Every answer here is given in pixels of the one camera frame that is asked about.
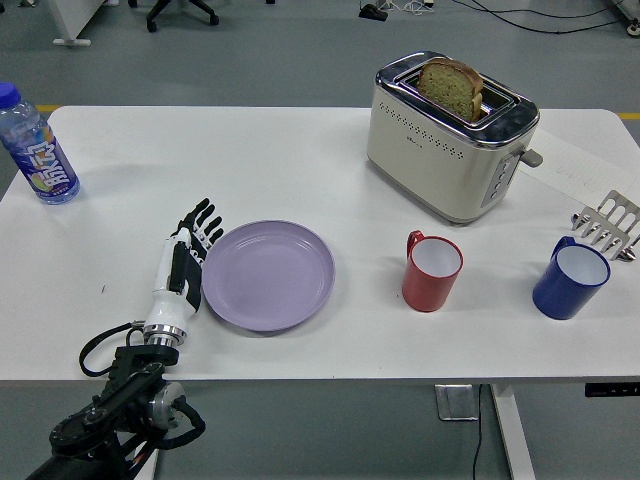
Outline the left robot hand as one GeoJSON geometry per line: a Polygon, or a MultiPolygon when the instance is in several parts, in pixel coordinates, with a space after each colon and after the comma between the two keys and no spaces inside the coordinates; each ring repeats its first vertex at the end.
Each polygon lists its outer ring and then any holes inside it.
{"type": "Polygon", "coordinates": [[[222,218],[207,198],[200,201],[165,240],[153,289],[153,307],[144,322],[147,344],[179,345],[187,321],[201,304],[204,261],[223,235],[222,218]]]}

